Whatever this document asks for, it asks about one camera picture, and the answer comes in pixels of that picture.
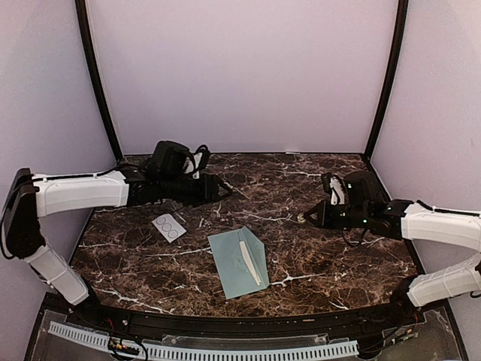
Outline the white sticker seal sheet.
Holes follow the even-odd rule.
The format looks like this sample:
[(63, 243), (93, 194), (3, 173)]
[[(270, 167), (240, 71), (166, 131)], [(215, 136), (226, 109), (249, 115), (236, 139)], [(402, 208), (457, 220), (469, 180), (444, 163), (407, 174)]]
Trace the white sticker seal sheet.
[(168, 243), (176, 241), (186, 234), (186, 230), (174, 219), (171, 214), (163, 214), (152, 221), (152, 224), (161, 233)]

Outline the black corner post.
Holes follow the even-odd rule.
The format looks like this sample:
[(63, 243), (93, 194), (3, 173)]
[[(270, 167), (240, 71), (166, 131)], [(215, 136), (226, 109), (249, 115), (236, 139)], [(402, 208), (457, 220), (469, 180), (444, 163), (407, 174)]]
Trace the black corner post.
[(74, 3), (84, 57), (86, 60), (86, 65), (92, 85), (92, 90), (94, 92), (95, 101), (101, 116), (101, 122), (107, 136), (113, 157), (117, 162), (119, 162), (123, 158), (123, 152), (121, 150), (119, 139), (114, 129), (112, 117), (110, 115), (110, 110), (107, 104), (107, 98), (104, 93), (104, 87), (101, 80), (97, 59), (95, 56), (92, 32), (89, 24), (89, 16), (87, 13), (87, 1), (75, 0)]
[(395, 82), (395, 75), (398, 69), (398, 62), (404, 40), (404, 31), (407, 21), (408, 7), (408, 0), (398, 1), (392, 43), (390, 46), (389, 58), (386, 66), (386, 73), (384, 76), (377, 109), (374, 115), (373, 124), (370, 130), (370, 134), (368, 136), (368, 142), (366, 143), (363, 153), (365, 162), (371, 162), (389, 105), (389, 100), (392, 94), (392, 88)]

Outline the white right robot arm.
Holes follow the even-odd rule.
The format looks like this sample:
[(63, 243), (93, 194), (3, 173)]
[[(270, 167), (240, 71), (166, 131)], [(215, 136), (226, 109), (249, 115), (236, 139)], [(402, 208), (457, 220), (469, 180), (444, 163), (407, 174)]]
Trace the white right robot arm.
[(465, 293), (480, 295), (478, 212), (437, 208), (420, 200), (386, 201), (369, 171), (354, 171), (343, 178), (326, 173), (322, 187), (329, 200), (322, 200), (299, 220), (320, 229), (361, 229), (390, 239), (436, 241), (476, 251), (464, 262), (403, 280), (383, 311), (383, 319), (390, 326), (400, 326), (413, 308)]

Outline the white letter sheet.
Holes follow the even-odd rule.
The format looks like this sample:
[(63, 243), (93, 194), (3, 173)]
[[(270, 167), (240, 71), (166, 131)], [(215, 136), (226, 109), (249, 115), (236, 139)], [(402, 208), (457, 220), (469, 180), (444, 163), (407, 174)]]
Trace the white letter sheet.
[(239, 245), (240, 245), (240, 251), (241, 251), (242, 257), (244, 259), (244, 262), (245, 262), (250, 274), (252, 275), (256, 284), (258, 286), (260, 286), (261, 285), (261, 278), (259, 277), (259, 274), (256, 271), (256, 267), (255, 267), (254, 262), (253, 262), (253, 260), (250, 256), (250, 252), (249, 252), (249, 249), (247, 247), (246, 242), (240, 241)]

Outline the black right corner post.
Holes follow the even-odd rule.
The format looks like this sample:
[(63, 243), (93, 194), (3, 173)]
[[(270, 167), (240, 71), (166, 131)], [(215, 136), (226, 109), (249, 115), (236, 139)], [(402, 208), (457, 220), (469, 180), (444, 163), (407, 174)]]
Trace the black right corner post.
[(389, 100), (392, 94), (392, 88), (395, 82), (395, 75), (398, 69), (398, 62), (404, 40), (404, 31), (407, 21), (408, 7), (408, 0), (398, 1), (392, 43), (390, 46), (389, 58), (386, 66), (386, 73), (384, 76), (377, 109), (374, 115), (373, 124), (370, 130), (370, 134), (368, 136), (368, 142), (366, 143), (363, 153), (365, 162), (371, 162), (389, 105)]

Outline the black front rail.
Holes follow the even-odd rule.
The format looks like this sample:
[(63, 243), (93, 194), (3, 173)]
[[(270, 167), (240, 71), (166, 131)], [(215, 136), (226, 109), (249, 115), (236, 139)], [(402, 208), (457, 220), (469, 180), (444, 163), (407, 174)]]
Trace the black front rail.
[(304, 316), (219, 318), (157, 314), (99, 305), (93, 315), (74, 310), (68, 315), (68, 320), (84, 326), (105, 328), (117, 334), (158, 340), (167, 335), (262, 338), (324, 334), (330, 339), (381, 339), (384, 332), (401, 325), (413, 324), (415, 330), (419, 330), (431, 322), (429, 314), (433, 314), (435, 320), (451, 324), (450, 308), (446, 301), (425, 306), (410, 316), (405, 313), (394, 314), (393, 311), (392, 306), (383, 304)]

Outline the light blue paper envelope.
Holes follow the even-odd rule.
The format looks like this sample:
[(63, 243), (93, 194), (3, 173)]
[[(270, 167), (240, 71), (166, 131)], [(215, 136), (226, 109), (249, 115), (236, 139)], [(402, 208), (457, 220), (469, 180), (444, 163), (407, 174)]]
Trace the light blue paper envelope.
[[(227, 299), (234, 299), (268, 288), (270, 280), (265, 245), (251, 230), (244, 226), (240, 229), (209, 235), (207, 239)], [(245, 241), (247, 244), (256, 271), (261, 278), (260, 286), (256, 284), (244, 262), (240, 241)]]

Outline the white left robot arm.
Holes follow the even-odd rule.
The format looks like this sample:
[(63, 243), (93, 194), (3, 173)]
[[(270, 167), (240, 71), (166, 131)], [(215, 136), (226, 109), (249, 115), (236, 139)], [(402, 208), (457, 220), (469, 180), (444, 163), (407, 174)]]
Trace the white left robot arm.
[(110, 170), (67, 175), (15, 174), (1, 217), (1, 252), (21, 259), (57, 290), (90, 328), (106, 321), (95, 294), (41, 234), (40, 218), (66, 211), (101, 207), (134, 207), (173, 200), (186, 207), (219, 202), (232, 188), (218, 175), (205, 172), (210, 150), (195, 152), (173, 141), (159, 141), (140, 165), (119, 164)]

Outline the black left corner post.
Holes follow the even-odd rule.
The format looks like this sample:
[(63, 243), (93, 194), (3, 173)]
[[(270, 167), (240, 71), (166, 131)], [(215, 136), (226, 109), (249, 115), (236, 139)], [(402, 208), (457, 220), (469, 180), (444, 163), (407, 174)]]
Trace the black left corner post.
[(101, 80), (97, 59), (95, 56), (92, 32), (89, 24), (89, 16), (87, 13), (87, 1), (75, 0), (74, 3), (84, 57), (86, 60), (86, 65), (92, 85), (92, 90), (94, 92), (95, 101), (101, 116), (101, 122), (107, 136), (113, 157), (117, 162), (119, 162), (123, 158), (123, 152), (121, 150), (119, 139), (114, 129), (112, 117), (110, 115), (110, 110), (107, 104), (107, 98), (104, 93), (104, 87)]

